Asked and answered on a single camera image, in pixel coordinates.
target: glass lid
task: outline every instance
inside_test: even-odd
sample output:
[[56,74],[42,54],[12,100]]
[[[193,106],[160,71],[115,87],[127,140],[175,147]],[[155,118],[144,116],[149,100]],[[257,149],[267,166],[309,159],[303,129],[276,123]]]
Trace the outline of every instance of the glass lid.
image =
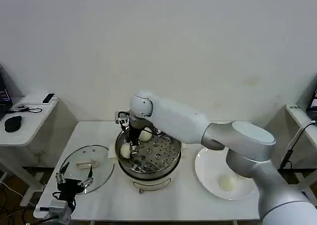
[[107,182],[114,169],[114,162],[108,158],[108,152],[109,149],[101,145],[90,145],[76,150],[61,166],[63,168],[69,163],[64,178],[85,181],[92,166],[93,181],[87,185],[82,194],[98,189]]

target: laptop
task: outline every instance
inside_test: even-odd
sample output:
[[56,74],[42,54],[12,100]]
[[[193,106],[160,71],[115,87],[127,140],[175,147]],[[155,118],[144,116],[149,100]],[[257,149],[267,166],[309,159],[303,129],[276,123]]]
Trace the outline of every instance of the laptop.
[[6,90],[3,78],[0,74],[0,120],[5,115],[5,112],[12,107],[12,100]]

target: computer mouse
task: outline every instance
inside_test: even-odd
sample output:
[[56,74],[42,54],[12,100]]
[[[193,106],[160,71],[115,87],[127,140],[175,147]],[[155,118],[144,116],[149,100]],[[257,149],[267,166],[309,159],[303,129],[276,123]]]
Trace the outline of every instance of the computer mouse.
[[5,131],[6,132],[15,132],[15,131],[19,130],[19,128],[21,127],[21,121],[22,121],[21,115],[8,118],[4,122]]

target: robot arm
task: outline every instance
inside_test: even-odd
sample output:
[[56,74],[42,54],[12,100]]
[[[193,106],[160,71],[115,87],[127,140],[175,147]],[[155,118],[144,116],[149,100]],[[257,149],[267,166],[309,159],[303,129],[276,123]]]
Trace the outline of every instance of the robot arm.
[[228,147],[228,166],[241,176],[253,178],[260,191],[263,224],[316,224],[317,210],[272,165],[270,154],[275,139],[269,132],[246,121],[211,123],[193,108],[139,91],[130,101],[132,138],[138,137],[146,120],[183,143],[198,143],[212,150]]

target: metal pot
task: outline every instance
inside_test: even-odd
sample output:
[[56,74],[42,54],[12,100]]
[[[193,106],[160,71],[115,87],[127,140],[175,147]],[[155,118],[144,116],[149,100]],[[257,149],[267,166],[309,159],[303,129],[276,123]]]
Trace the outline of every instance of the metal pot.
[[147,142],[140,141],[136,156],[126,159],[121,156],[120,148],[126,143],[127,128],[120,132],[115,142],[115,153],[122,170],[131,178],[152,181],[169,175],[178,165],[181,158],[181,142],[168,136],[152,135]]

